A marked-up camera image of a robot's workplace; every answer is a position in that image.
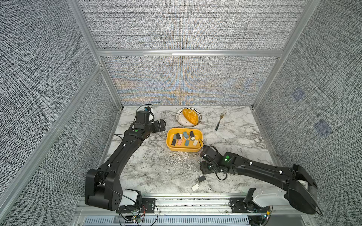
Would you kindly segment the white eraser bottom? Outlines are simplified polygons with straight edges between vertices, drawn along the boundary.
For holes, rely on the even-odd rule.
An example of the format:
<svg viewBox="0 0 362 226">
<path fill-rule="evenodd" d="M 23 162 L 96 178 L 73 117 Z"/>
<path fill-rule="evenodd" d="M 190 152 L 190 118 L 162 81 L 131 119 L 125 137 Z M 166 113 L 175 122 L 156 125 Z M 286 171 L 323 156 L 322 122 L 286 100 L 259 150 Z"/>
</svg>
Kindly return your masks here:
<svg viewBox="0 0 362 226">
<path fill-rule="evenodd" d="M 200 188 L 200 185 L 199 184 L 196 184 L 196 185 L 194 185 L 191 189 L 192 189 L 192 191 L 196 191 L 196 190 L 198 190 Z"/>
</svg>

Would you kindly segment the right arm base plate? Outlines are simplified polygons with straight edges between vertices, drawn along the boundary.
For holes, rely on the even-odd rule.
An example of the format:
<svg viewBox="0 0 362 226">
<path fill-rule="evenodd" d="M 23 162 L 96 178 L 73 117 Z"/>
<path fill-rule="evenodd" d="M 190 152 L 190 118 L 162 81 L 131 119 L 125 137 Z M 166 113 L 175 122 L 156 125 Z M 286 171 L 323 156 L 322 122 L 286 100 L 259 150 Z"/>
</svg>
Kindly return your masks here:
<svg viewBox="0 0 362 226">
<path fill-rule="evenodd" d="M 267 213 L 270 211 L 270 207 L 260 207 L 253 201 L 245 201 L 245 197 L 236 197 L 229 199 L 229 206 L 233 213 Z"/>
</svg>

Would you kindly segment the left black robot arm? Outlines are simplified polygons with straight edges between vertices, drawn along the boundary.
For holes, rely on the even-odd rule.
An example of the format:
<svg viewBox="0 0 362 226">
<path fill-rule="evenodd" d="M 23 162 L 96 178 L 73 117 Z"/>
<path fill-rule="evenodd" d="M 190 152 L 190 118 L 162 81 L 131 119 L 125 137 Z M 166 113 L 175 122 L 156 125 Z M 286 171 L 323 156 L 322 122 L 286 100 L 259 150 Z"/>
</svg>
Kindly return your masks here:
<svg viewBox="0 0 362 226">
<path fill-rule="evenodd" d="M 151 106 L 146 106 L 143 110 L 137 111 L 129 129 L 123 133 L 124 137 L 118 148 L 101 166 L 87 172 L 85 204 L 110 211 L 115 211 L 120 206 L 135 206 L 139 209 L 141 193 L 135 190 L 123 190 L 120 176 L 131 156 L 142 145 L 143 141 L 150 134 L 165 130 L 165 120 L 156 120 Z"/>
</svg>

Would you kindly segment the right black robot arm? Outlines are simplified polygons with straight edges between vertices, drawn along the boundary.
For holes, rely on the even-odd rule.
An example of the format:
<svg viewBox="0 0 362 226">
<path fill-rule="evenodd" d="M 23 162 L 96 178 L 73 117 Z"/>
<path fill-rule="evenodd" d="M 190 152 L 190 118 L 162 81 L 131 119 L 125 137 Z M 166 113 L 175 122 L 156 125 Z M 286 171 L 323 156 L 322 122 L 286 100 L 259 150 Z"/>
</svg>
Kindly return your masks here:
<svg viewBox="0 0 362 226">
<path fill-rule="evenodd" d="M 214 146 L 201 149 L 200 169 L 204 175 L 223 173 L 243 175 L 273 185 L 273 188 L 251 188 L 246 198 L 237 205 L 242 210 L 264 212 L 269 206 L 291 206 L 305 214 L 315 214 L 317 183 L 299 165 L 278 167 L 249 160 L 235 153 L 220 154 Z"/>
</svg>

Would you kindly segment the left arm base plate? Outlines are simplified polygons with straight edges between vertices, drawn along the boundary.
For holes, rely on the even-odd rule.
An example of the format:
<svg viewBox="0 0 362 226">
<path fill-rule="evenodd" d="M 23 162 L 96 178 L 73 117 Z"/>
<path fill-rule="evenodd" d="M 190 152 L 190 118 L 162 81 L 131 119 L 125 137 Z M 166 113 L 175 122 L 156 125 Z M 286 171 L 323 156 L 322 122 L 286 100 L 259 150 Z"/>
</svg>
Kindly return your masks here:
<svg viewBox="0 0 362 226">
<path fill-rule="evenodd" d="M 120 205 L 116 209 L 116 213 L 134 213 L 134 214 L 143 214 L 143 213 L 154 213 L 156 208 L 156 199 L 155 198 L 142 198 L 141 201 L 137 201 L 137 204 L 131 203 L 130 205 Z"/>
</svg>

